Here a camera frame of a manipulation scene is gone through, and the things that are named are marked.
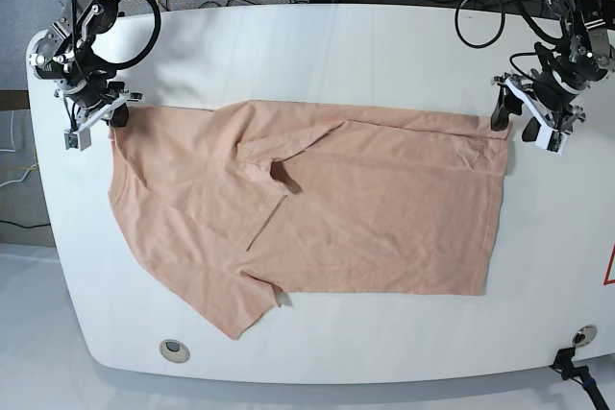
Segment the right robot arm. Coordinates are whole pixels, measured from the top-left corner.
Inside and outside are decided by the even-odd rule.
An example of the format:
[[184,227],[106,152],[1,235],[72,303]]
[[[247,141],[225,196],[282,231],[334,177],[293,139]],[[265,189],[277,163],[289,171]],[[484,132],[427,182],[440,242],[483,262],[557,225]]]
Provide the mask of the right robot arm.
[[85,116],[114,104],[124,85],[113,78],[132,68],[153,50],[161,30],[161,12],[156,0],[144,0],[152,9],[154,27],[144,48],[133,58],[111,62],[96,55],[93,44],[108,32],[119,17],[119,4],[127,0],[68,0],[59,17],[35,45],[29,57],[35,75],[56,83],[75,132]]

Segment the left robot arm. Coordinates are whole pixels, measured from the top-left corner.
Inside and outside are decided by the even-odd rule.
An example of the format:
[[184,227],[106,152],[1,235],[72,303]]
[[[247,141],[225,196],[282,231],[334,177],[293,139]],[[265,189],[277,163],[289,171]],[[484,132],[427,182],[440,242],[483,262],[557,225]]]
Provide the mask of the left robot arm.
[[507,129],[511,116],[528,109],[531,118],[522,132],[526,142],[555,153],[562,151],[576,123],[586,119],[576,98],[590,84],[614,72],[613,0],[545,0],[559,22],[561,35],[547,34],[530,16],[522,0],[512,0],[538,40],[530,55],[541,68],[515,69],[494,78],[499,95],[491,115],[494,132]]

